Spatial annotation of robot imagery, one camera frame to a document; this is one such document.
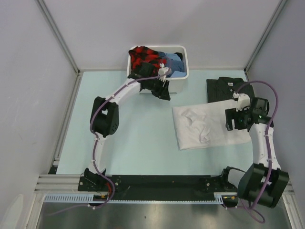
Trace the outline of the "white long sleeve shirt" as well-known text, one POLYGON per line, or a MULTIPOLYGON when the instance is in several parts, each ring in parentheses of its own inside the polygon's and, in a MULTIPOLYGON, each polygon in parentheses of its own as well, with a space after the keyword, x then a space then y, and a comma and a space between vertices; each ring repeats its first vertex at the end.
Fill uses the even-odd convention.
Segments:
POLYGON ((226 129, 225 110, 236 101, 176 106, 172 108, 174 128, 181 150, 244 144, 251 141, 246 130, 226 129))

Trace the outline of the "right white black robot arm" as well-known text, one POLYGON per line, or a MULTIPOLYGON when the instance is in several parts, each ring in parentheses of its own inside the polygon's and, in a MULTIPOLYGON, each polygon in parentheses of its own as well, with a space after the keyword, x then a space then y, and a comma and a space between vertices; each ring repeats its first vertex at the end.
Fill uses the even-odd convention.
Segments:
POLYGON ((273 145, 274 123, 268 116, 269 102, 246 94, 234 94, 236 107, 225 111, 228 131, 246 130, 252 141, 253 163, 246 172, 233 167, 223 170, 220 187, 237 192, 240 199, 274 208, 289 181, 281 170, 273 145))

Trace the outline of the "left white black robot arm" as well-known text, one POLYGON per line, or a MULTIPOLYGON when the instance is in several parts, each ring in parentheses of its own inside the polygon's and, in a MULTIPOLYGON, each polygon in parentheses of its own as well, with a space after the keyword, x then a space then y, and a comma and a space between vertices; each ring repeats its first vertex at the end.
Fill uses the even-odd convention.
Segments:
POLYGON ((99 191, 104 188, 106 166, 102 162, 103 149, 106 140, 113 135, 119 127, 119 108, 132 96, 142 90, 148 90, 158 99, 169 101, 169 81, 166 76, 171 73, 171 68, 160 64, 157 74, 156 67, 150 63, 142 63, 139 70, 132 71, 126 81, 112 94, 102 98, 96 97, 93 102, 90 131, 95 135, 92 151, 92 160, 84 174, 89 175, 89 186, 99 191))

